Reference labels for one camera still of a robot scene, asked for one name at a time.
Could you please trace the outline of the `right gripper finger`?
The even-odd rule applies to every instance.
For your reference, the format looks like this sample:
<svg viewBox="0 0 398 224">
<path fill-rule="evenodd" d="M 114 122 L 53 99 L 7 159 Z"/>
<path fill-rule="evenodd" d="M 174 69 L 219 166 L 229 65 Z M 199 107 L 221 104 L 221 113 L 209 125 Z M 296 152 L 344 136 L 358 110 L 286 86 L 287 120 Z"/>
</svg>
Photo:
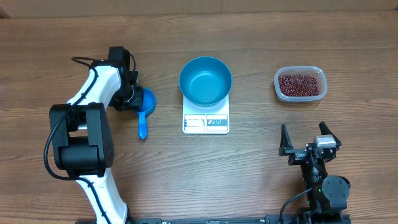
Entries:
<svg viewBox="0 0 398 224">
<path fill-rule="evenodd" d="M 280 156 L 288 156 L 294 153 L 294 147 L 291 143 L 289 134 L 287 132 L 286 125 L 283 124 L 281 126 L 281 139 L 279 146 L 279 155 Z"/>
<path fill-rule="evenodd" d="M 322 135 L 332 135 L 336 142 L 336 146 L 341 146 L 341 141 L 329 130 L 328 126 L 324 121 L 322 121 L 318 126 L 320 128 Z"/>
</svg>

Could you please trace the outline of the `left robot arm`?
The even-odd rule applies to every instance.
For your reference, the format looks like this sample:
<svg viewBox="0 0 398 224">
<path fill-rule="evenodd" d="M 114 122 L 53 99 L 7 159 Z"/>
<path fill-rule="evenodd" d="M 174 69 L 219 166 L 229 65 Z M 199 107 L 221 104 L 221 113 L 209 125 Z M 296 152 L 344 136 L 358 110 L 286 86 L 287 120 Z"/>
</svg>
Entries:
<svg viewBox="0 0 398 224">
<path fill-rule="evenodd" d="M 50 109 L 45 169 L 55 179 L 75 181 L 82 187 L 95 212 L 95 223 L 132 223 L 111 171 L 114 143 L 106 109 L 142 107 L 145 97 L 137 85 L 135 58 L 129 54 L 72 60 L 88 67 L 88 78 L 73 98 Z"/>
</svg>

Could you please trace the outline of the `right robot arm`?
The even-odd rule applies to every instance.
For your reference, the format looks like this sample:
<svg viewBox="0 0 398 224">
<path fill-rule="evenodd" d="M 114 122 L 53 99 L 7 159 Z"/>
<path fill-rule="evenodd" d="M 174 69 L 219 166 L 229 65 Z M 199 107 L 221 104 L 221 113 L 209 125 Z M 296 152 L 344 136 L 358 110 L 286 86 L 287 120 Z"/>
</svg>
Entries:
<svg viewBox="0 0 398 224">
<path fill-rule="evenodd" d="M 305 190 L 286 201 L 280 209 L 277 223 L 350 223 L 347 199 L 351 184 L 345 177 L 329 175 L 325 164 L 336 157 L 341 141 L 329 130 L 325 122 L 319 125 L 321 134 L 303 149 L 292 145 L 286 125 L 281 126 L 279 155 L 288 157 L 288 165 L 300 166 Z M 296 215 L 285 215 L 285 208 L 305 195 L 308 207 Z"/>
</svg>

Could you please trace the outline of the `blue plastic measuring scoop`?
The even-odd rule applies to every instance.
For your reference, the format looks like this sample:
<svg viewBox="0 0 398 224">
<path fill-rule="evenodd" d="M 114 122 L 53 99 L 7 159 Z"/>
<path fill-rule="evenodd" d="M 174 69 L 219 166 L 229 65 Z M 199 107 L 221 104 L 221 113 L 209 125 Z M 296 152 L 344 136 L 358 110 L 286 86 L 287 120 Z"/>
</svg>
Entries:
<svg viewBox="0 0 398 224">
<path fill-rule="evenodd" d="M 147 121 L 146 118 L 155 110 L 157 98 L 152 90 L 148 88 L 143 89 L 143 103 L 142 106 L 134 110 L 139 117 L 138 136 L 141 139 L 147 137 Z"/>
</svg>

